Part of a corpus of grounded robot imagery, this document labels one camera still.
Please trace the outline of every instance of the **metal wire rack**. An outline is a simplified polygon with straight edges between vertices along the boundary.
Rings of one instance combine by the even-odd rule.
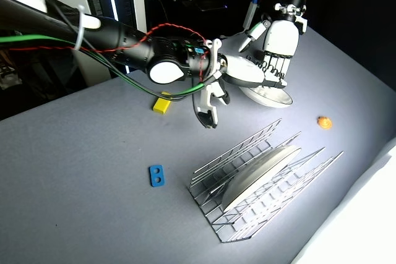
[[[311,160],[324,150],[321,148],[287,165],[237,207],[224,213],[221,202],[227,184],[251,161],[272,149],[267,140],[280,121],[261,129],[193,173],[189,191],[221,242],[252,238],[343,153],[309,168]],[[291,136],[277,147],[288,145],[299,134]]]

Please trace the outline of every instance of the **white zip tie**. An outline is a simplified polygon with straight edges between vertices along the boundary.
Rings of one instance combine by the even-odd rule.
[[[80,20],[79,20],[79,32],[77,34],[77,40],[75,41],[74,50],[78,51],[81,48],[82,39],[84,38],[84,26],[82,25],[82,18],[84,17],[84,9],[85,7],[79,4],[77,6],[80,12]]]

